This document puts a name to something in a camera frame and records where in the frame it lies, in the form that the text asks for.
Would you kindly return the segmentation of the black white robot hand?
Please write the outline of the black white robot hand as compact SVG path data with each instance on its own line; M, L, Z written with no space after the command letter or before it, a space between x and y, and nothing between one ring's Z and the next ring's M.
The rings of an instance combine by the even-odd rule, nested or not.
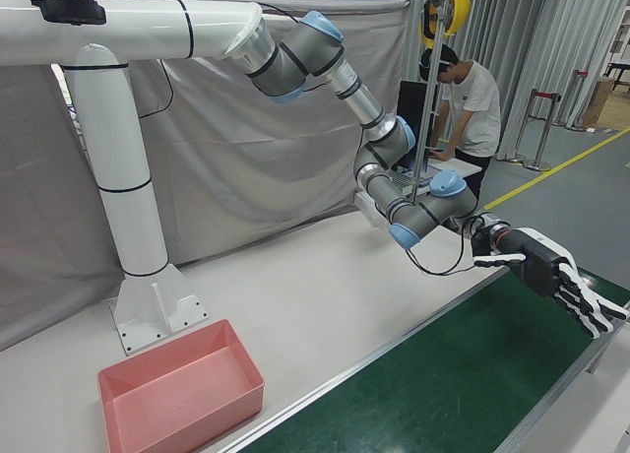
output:
M507 266L528 288L550 297L593 339L614 330L629 311L590 288L572 254L537 230L504 223L481 226L472 234L472 259L478 267Z

